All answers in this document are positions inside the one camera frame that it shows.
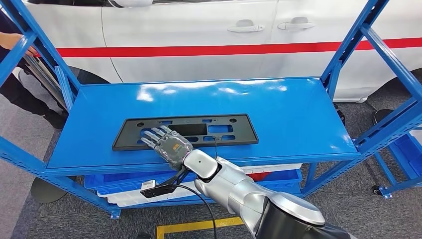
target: black pants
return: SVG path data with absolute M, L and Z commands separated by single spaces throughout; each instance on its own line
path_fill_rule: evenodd
M 14 74 L 10 74 L 0 87 L 0 94 L 12 104 L 33 114 L 43 116 L 48 112 L 47 104 L 29 92 Z

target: black cable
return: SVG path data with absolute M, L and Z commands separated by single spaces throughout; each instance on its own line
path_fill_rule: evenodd
M 217 157 L 218 157 L 218 153 L 217 153 L 217 137 L 215 137 L 215 136 L 213 136 L 214 137 L 214 142 L 215 142 L 215 160 L 217 160 Z
M 214 218 L 214 214 L 212 214 L 210 205 L 205 201 L 205 199 L 199 193 L 197 193 L 192 188 L 189 188 L 189 187 L 186 187 L 186 186 L 180 185 L 180 184 L 173 184 L 173 186 L 184 188 L 186 190 L 189 190 L 189 191 L 195 193 L 205 203 L 205 205 L 208 207 L 208 210 L 210 211 L 210 214 L 211 214 L 211 217 L 212 217 L 212 225 L 214 226 L 214 239 L 217 239 L 217 229 L 216 229 L 216 226 L 215 226 L 215 218 Z

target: robot finger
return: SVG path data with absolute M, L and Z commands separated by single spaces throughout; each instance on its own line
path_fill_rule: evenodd
M 164 133 L 163 131 L 157 129 L 157 128 L 152 128 L 153 131 L 155 131 L 159 136 L 163 137 L 166 135 L 166 133 Z
M 151 133 L 150 131 L 145 131 L 145 134 L 149 136 L 151 139 L 158 142 L 160 140 L 160 137 L 156 136 L 155 134 Z
M 147 140 L 146 138 L 142 137 L 141 138 L 142 142 L 146 143 L 148 146 L 150 146 L 151 148 L 155 148 L 155 144 L 149 140 Z
M 160 128 L 162 128 L 163 130 L 165 130 L 167 133 L 171 133 L 172 132 L 172 130 L 171 129 L 169 129 L 167 126 L 165 126 L 165 125 L 162 125 L 162 126 L 160 126 Z

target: red object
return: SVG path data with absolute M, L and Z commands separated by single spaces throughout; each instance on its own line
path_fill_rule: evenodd
M 253 179 L 253 181 L 255 182 L 259 182 L 264 180 L 264 178 L 270 174 L 271 172 L 265 172 L 265 173 L 250 173 L 247 174 L 249 177 L 251 177 Z
M 422 37 L 386 39 L 390 48 L 422 47 Z M 228 46 L 133 46 L 133 47 L 81 47 L 57 48 L 62 57 L 156 57 L 156 56 L 207 56 L 246 55 L 298 52 L 336 51 L 341 42 L 286 43 Z M 361 41 L 356 50 L 371 50 L 368 41 Z

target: silver robotic arm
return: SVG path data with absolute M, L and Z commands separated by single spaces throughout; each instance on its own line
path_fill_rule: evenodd
M 196 173 L 196 188 L 229 213 L 240 216 L 255 239 L 354 239 L 326 224 L 319 209 L 309 202 L 256 184 L 238 166 L 193 149 L 188 140 L 166 126 L 152 130 L 154 133 L 146 133 L 152 141 L 142 141 L 173 169 Z

